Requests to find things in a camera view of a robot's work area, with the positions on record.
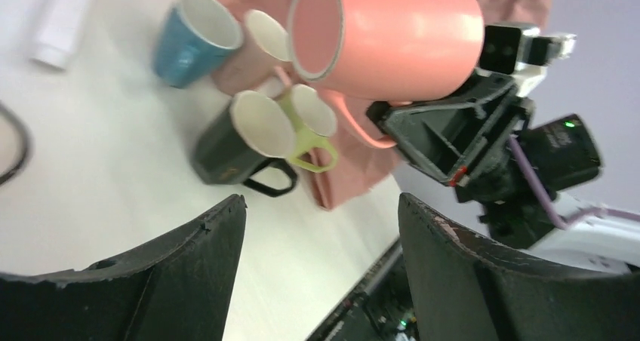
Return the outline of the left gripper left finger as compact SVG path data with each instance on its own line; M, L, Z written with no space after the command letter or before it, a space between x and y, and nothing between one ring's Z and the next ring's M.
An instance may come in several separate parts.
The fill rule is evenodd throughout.
M231 195L194 220L88 268L2 274L3 340L220 340L245 236Z

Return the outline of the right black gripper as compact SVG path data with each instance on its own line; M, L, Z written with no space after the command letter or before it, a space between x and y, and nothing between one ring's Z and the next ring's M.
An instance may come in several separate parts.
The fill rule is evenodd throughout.
M482 206L478 220L488 227L491 238L527 249L554 225L510 147L504 145L516 124L533 112L532 101L521 97L519 89L512 76L473 73L458 90L440 100L397 107L377 101L366 115L395 141L396 152L413 168L445 186L465 186L470 180L467 186L455 189L457 200ZM546 168L555 154L555 139L538 128L525 131L518 143L554 201ZM488 167L493 152L497 162Z

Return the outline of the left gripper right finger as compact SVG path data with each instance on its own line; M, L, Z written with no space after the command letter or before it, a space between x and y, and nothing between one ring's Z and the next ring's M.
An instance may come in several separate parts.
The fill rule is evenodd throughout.
M400 241L424 340L637 340L639 275L543 260L398 200Z

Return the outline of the salmon pink mug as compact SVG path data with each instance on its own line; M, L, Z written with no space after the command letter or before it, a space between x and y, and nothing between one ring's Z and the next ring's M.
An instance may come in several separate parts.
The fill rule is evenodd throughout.
M376 149L348 99L400 106L453 93L482 51L485 20L476 0L292 0L286 28L295 72L342 124Z

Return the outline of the yellow mug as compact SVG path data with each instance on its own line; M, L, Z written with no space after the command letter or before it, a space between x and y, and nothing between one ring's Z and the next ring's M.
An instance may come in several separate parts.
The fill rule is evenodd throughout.
M334 168L338 162L338 152L329 138L337 131L337 118L331 107L318 96L315 89L304 84L291 86L277 102L296 134L295 149L287 157L288 162L313 173L323 173ZM330 161L325 165L304 161L301 156L312 149L325 150L330 155Z

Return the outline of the black mug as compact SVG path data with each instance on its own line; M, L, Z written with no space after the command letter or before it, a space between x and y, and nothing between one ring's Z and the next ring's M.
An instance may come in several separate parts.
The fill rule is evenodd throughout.
M208 185L242 184L277 198L298 184L296 171L286 161L296 142L294 127L276 101L256 91L241 91L202 132L191 165ZM267 167L281 171L289 184L278 189L252 179Z

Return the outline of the light pink mug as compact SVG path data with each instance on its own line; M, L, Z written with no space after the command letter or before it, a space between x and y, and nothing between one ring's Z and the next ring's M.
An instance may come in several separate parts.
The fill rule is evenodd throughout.
M244 44L212 74L217 89L234 95L245 90L278 96L292 85L286 66L291 62L289 35L263 11L245 12Z

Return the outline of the blue mug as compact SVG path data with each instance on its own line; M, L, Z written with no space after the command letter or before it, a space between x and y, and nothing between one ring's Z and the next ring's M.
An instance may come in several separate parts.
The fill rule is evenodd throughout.
M243 30L218 0L176 0L152 56L154 73L184 88L218 69L244 42Z

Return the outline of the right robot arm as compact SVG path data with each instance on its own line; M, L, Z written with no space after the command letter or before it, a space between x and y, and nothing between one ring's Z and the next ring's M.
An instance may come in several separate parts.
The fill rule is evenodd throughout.
M394 107L369 119L417 171L476 203L490 236L530 255L582 269L639 269L639 213L581 198L603 162L588 127L570 114L536 127L525 88L535 78L474 74L440 100Z

